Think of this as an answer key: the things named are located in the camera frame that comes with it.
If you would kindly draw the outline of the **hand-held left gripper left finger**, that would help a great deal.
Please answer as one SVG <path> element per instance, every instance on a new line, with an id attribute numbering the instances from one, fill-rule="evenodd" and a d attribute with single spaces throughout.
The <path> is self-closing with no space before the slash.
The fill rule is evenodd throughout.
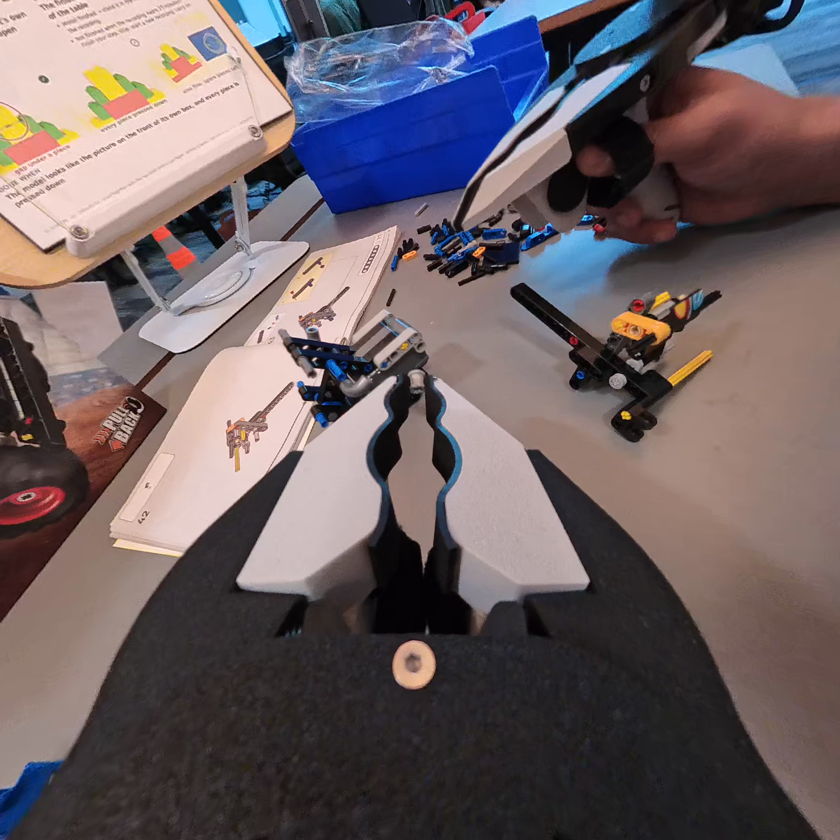
<path id="1" fill-rule="evenodd" d="M 307 445 L 236 580 L 341 612 L 374 596 L 372 631 L 423 633 L 424 565 L 388 477 L 402 456 L 411 378 L 387 377 Z"/>

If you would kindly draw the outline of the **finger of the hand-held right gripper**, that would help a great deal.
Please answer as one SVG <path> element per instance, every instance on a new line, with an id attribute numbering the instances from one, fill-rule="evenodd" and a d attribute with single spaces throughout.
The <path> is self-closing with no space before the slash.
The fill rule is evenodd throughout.
<path id="1" fill-rule="evenodd" d="M 483 163 L 482 171 L 489 172 L 504 162 L 517 149 L 520 142 L 525 141 L 552 118 L 567 94 L 567 86 L 551 86 L 546 90 L 499 141 L 497 147 Z"/>
<path id="2" fill-rule="evenodd" d="M 520 142 L 504 162 L 490 171 L 482 171 L 481 165 L 460 198 L 453 218 L 456 227 L 472 228 L 491 211 L 512 204 L 523 220 L 534 227 L 552 224 L 559 230 L 572 230 L 585 214 L 585 200 L 574 198 L 571 210 L 552 210 L 548 202 L 549 179 L 572 161 L 568 125 L 627 68 L 629 63 L 624 62 L 575 85 L 570 71 L 556 80 L 551 86 L 568 87 L 557 111 Z"/>

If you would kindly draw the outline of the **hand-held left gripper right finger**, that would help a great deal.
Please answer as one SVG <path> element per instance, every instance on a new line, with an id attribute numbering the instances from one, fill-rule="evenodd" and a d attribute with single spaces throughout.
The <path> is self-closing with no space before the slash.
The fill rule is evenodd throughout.
<path id="1" fill-rule="evenodd" d="M 590 577 L 525 447 L 438 377 L 425 407 L 444 480 L 424 571 L 429 631 L 467 634 L 472 612 L 585 591 Z"/>

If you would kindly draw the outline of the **pile of small lego pins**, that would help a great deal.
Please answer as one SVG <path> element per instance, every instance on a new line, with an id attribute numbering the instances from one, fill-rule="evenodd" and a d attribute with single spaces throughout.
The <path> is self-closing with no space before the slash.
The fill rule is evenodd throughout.
<path id="1" fill-rule="evenodd" d="M 466 230 L 457 230 L 446 218 L 417 227 L 416 236 L 397 246 L 391 271 L 411 259 L 422 259 L 428 272 L 457 277 L 458 284 L 464 286 L 518 265 L 522 254 L 561 234 L 552 224 L 528 224 L 516 207 L 508 204 Z"/>

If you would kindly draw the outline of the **lego instruction booklet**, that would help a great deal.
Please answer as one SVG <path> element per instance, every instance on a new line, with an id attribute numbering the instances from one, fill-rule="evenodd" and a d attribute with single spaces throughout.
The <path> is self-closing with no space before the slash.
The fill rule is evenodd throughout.
<path id="1" fill-rule="evenodd" d="M 303 372 L 279 330 L 347 340 L 392 262 L 400 229 L 314 252 L 241 347 L 208 364 L 161 447 L 112 520 L 115 547 L 179 557 L 287 454 L 314 419 Z"/>

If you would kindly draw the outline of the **grey motor lego assembly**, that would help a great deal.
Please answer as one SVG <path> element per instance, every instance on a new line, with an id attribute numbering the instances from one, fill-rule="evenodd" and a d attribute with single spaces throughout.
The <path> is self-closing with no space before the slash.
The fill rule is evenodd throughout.
<path id="1" fill-rule="evenodd" d="M 412 399 L 424 388 L 422 370 L 427 362 L 424 336 L 412 325 L 383 309 L 345 343 L 327 343 L 318 329 L 306 327 L 303 338 L 279 329 L 291 358 L 311 380 L 319 371 L 319 384 L 298 384 L 302 400 L 321 427 L 336 422 L 353 405 L 391 375 L 408 375 Z"/>

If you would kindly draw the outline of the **yellow black lego assembly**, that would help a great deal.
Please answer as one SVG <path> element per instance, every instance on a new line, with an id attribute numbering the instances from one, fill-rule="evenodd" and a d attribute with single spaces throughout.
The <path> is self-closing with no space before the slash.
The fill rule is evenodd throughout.
<path id="1" fill-rule="evenodd" d="M 612 417 L 611 426 L 629 443 L 640 441 L 657 425 L 654 406 L 680 383 L 707 364 L 713 353 L 703 351 L 670 375 L 656 369 L 669 342 L 689 322 L 721 298 L 719 290 L 693 290 L 674 296 L 668 291 L 635 297 L 611 322 L 604 341 L 557 309 L 526 283 L 510 290 L 512 299 L 570 346 L 575 364 L 570 387 L 609 385 L 629 395 L 629 401 Z"/>

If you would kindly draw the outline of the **lego set box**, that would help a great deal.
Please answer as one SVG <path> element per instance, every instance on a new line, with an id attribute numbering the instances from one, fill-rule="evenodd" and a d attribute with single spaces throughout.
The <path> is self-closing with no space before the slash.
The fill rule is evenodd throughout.
<path id="1" fill-rule="evenodd" d="M 1 617 L 165 414 L 27 303 L 1 303 Z"/>

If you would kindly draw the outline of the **large blue lego piece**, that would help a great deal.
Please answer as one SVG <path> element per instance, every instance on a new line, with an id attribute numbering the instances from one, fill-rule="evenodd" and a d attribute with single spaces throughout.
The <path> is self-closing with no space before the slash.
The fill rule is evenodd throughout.
<path id="1" fill-rule="evenodd" d="M 26 816 L 62 764 L 62 761 L 29 762 L 16 783 L 1 790 L 2 839 L 6 839 Z"/>

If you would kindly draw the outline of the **person's right hand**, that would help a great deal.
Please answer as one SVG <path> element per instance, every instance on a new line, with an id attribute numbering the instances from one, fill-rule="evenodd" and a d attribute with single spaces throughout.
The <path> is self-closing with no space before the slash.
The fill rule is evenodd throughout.
<path id="1" fill-rule="evenodd" d="M 683 223 L 731 224 L 839 202 L 838 96 L 792 98 L 690 66 L 650 100 L 648 117 Z"/>

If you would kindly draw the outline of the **blue plastic bin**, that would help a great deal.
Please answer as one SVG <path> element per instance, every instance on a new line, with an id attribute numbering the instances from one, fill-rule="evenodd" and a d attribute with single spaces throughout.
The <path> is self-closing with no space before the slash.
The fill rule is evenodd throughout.
<path id="1" fill-rule="evenodd" d="M 495 67 L 513 118 L 519 120 L 548 85 L 549 62 L 538 19 L 529 15 L 493 24 L 488 17 L 469 40 L 473 55 L 460 69 Z"/>
<path id="2" fill-rule="evenodd" d="M 329 209 L 343 214 L 466 186 L 526 108 L 495 67 L 329 123 L 301 126 L 292 149 Z"/>

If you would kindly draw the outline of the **clear plastic bag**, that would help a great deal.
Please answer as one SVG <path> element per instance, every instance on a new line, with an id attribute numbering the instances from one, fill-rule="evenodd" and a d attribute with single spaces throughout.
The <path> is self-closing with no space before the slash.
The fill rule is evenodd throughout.
<path id="1" fill-rule="evenodd" d="M 299 125 L 330 123 L 464 76 L 475 54 L 445 18 L 316 38 L 285 58 Z"/>

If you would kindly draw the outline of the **white document stand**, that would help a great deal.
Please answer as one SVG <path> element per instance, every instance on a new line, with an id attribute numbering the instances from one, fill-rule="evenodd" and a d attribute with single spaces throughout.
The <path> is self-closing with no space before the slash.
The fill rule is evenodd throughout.
<path id="1" fill-rule="evenodd" d="M 256 49 L 249 45 L 249 53 L 259 57 L 260 65 L 270 71 L 280 90 L 287 95 Z M 161 312 L 141 328 L 140 337 L 176 354 L 195 348 L 307 253 L 307 244 L 273 240 L 253 242 L 249 232 L 245 175 L 286 149 L 295 122 L 295 114 L 290 113 L 284 119 L 265 126 L 261 137 L 264 145 L 256 156 L 247 161 L 237 159 L 235 165 L 227 170 L 220 164 L 215 166 L 211 170 L 215 175 L 212 181 L 192 192 L 180 194 L 175 204 L 162 208 L 156 215 L 142 217 L 138 227 L 130 227 L 136 218 L 127 216 L 124 225 L 119 226 L 122 235 L 94 245 L 93 250 L 78 253 L 76 246 L 81 245 L 81 241 L 68 238 L 48 252 L 41 251 L 2 218 L 2 285 L 36 289 L 67 284 L 120 254 Z M 132 247 L 154 229 L 169 223 L 226 186 L 232 189 L 234 205 L 233 255 L 177 299 L 164 299 L 152 288 L 132 253 Z"/>

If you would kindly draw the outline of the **orange traffic cone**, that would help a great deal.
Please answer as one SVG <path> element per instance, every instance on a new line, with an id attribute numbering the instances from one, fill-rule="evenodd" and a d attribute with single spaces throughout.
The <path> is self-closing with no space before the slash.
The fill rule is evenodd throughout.
<path id="1" fill-rule="evenodd" d="M 152 232 L 154 241 L 164 251 L 171 267 L 180 275 L 184 275 L 186 269 L 197 262 L 196 255 L 179 239 L 177 239 L 167 226 L 160 226 Z"/>

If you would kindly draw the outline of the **printed instruction sheet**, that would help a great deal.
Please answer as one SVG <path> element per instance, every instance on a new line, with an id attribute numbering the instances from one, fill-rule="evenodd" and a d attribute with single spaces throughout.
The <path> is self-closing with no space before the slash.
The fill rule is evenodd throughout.
<path id="1" fill-rule="evenodd" d="M 48 252 L 123 234 L 293 113 L 220 2 L 2 2 L 2 218 Z"/>

